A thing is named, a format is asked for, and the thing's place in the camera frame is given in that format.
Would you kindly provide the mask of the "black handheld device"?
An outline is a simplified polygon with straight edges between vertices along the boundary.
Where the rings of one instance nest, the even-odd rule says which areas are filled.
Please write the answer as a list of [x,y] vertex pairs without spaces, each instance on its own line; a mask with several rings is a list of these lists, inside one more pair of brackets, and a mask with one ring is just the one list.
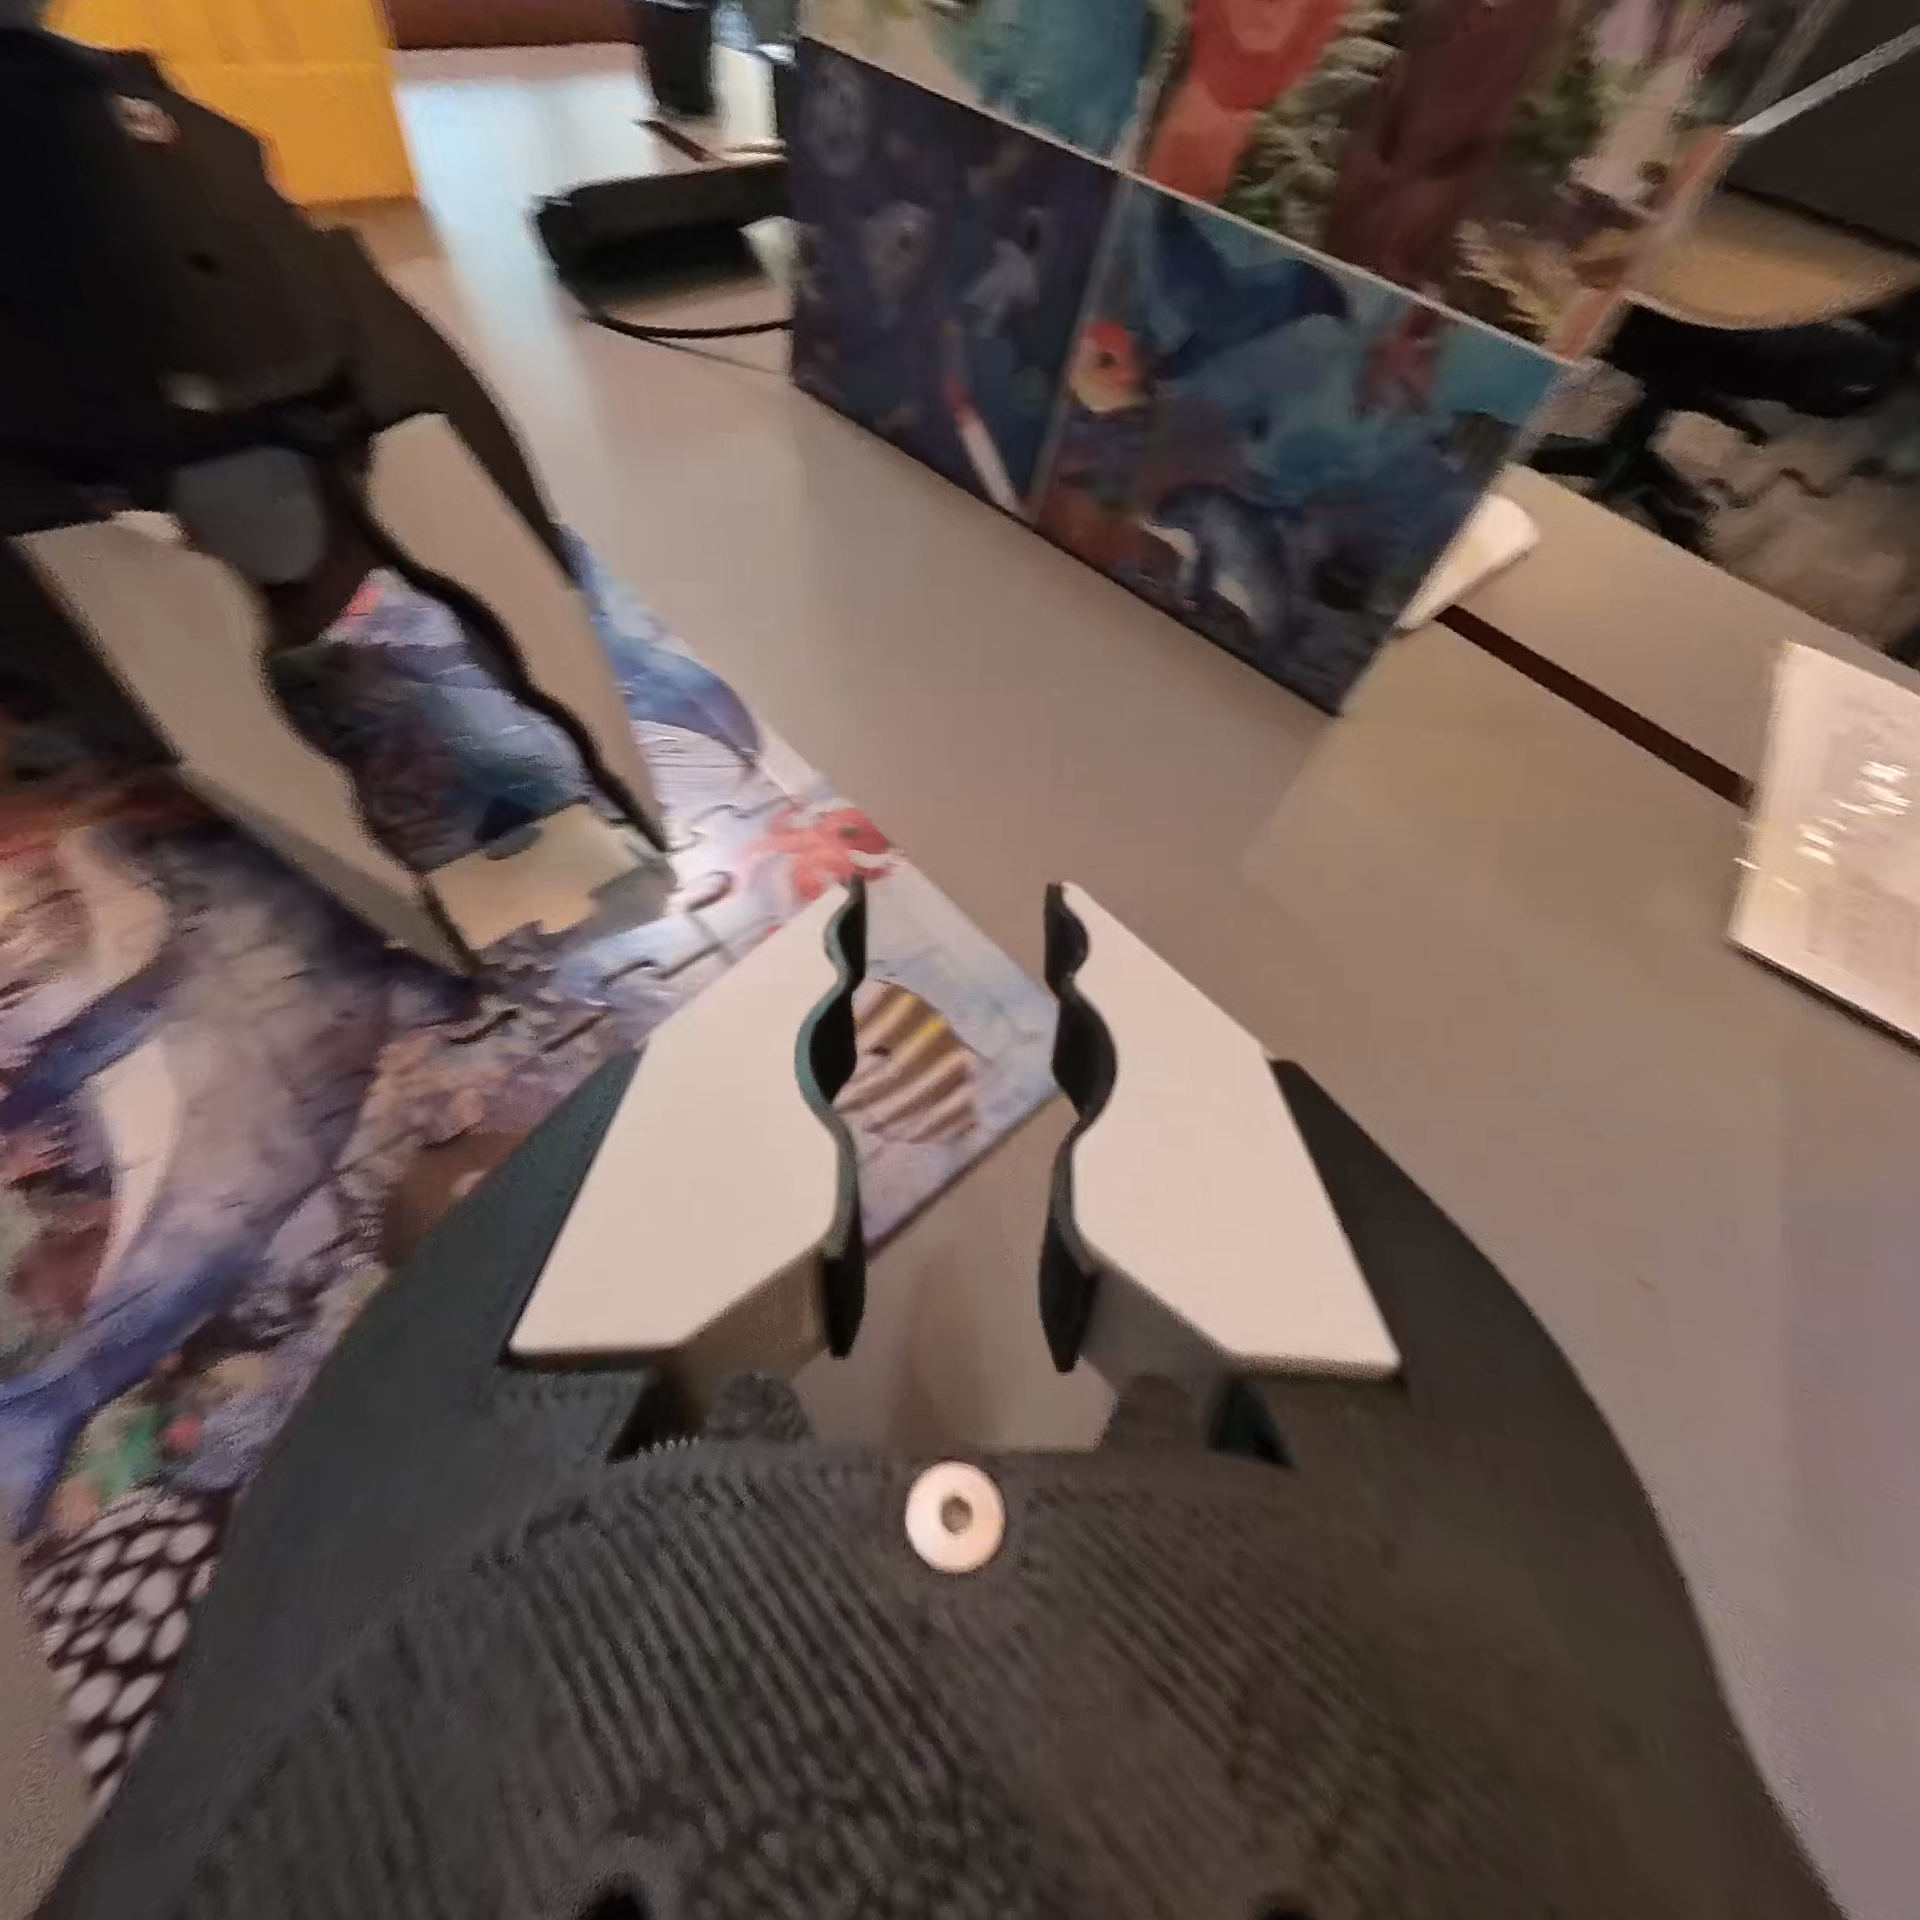
[[749,156],[577,183],[534,203],[533,229],[557,281],[576,297],[623,297],[753,276],[749,229],[787,213],[787,160]]

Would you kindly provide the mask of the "black battery charger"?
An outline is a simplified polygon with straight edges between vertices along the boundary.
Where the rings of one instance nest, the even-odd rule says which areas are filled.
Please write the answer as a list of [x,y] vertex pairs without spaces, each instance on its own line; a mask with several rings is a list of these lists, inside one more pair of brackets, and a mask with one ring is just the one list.
[[713,101],[716,3],[629,3],[630,39],[656,107],[704,120]]

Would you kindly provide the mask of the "black office chair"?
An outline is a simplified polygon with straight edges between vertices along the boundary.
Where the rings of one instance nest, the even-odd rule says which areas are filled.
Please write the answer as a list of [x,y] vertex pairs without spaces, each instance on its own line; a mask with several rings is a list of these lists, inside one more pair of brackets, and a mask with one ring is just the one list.
[[1790,461],[1753,485],[1689,477],[1659,437],[1691,419],[1728,429],[1736,447],[1783,453],[1791,428],[1865,428],[1915,398],[1917,293],[1835,319],[1710,327],[1638,307],[1596,369],[1635,383],[1596,437],[1548,432],[1526,464],[1627,517],[1686,552],[1708,551],[1719,512],[1755,505],[1787,485],[1828,499],[1843,485]]

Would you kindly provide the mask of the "instruction sheet in plastic sleeve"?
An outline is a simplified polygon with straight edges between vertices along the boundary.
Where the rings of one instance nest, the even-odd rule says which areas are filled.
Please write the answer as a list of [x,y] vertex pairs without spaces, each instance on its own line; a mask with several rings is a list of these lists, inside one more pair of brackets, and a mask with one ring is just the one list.
[[1917,692],[1787,643],[1743,821],[1729,945],[1917,1043]]

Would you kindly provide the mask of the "white monitor stand base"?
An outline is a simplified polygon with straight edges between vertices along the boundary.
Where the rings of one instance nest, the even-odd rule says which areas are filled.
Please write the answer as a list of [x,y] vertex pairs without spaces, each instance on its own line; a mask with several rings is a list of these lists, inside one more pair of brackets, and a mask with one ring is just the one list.
[[1447,551],[1430,565],[1407,599],[1393,633],[1415,633],[1457,605],[1481,584],[1524,560],[1541,541],[1541,528],[1513,499],[1493,492],[1463,524]]

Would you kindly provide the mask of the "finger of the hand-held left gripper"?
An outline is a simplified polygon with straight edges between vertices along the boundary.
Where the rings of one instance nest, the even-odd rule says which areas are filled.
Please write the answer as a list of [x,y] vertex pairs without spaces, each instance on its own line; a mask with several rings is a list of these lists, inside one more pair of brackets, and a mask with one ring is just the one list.
[[479,640],[495,680],[564,735],[588,788],[667,849],[656,781],[561,549],[551,549],[456,428],[408,415],[366,454],[366,540]]
[[37,587],[172,752],[181,781],[385,941],[455,975],[472,952],[367,828],[342,767],[292,725],[252,584],[119,519],[14,536]]

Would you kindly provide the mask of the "assembled sea jigsaw puzzle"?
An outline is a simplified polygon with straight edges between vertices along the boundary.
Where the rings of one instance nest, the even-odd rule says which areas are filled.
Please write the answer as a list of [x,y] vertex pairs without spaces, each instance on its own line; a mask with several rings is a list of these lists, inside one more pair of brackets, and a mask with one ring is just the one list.
[[476,982],[5,692],[5,1535],[88,1817],[237,1496],[407,1245],[781,923],[865,887],[836,1107],[871,1249],[1048,1099],[1040,984],[567,545],[679,891],[635,927],[518,927]]

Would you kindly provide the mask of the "illustrated puzzle box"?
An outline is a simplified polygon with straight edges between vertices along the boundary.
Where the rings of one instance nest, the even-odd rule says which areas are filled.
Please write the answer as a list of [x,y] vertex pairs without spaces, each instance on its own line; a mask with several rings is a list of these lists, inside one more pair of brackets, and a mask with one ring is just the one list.
[[1763,4],[801,4],[790,376],[1337,711]]

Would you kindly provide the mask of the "yellow object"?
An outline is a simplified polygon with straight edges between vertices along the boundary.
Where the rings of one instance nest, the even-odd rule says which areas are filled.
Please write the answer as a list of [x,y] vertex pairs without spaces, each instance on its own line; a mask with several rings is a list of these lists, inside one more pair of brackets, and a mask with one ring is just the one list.
[[54,3],[52,24],[151,54],[181,93],[261,139],[295,203],[415,199],[379,3]]

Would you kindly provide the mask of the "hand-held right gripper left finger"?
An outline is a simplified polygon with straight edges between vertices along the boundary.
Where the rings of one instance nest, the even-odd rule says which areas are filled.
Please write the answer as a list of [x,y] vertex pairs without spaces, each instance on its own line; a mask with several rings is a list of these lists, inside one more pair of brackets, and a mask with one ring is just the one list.
[[551,1241],[512,1359],[648,1363],[687,1409],[851,1356],[865,1310],[857,1062],[869,888],[836,881],[647,1040]]

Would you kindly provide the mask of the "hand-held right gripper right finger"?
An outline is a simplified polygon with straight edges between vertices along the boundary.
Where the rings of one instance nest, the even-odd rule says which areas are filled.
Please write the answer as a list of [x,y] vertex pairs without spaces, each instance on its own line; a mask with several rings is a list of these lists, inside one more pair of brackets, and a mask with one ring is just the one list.
[[1078,881],[1043,902],[1051,1080],[1040,1333],[1059,1376],[1164,1383],[1212,1438],[1270,1438],[1270,1383],[1398,1387],[1361,1273],[1267,1047]]

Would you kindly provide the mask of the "beige chair seat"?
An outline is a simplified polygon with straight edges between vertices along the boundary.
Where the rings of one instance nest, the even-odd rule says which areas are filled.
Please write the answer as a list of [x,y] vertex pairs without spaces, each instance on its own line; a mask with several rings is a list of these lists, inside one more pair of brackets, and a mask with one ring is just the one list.
[[1662,239],[1625,297],[1704,329],[1787,329],[1856,317],[1915,286],[1913,252],[1728,191]]

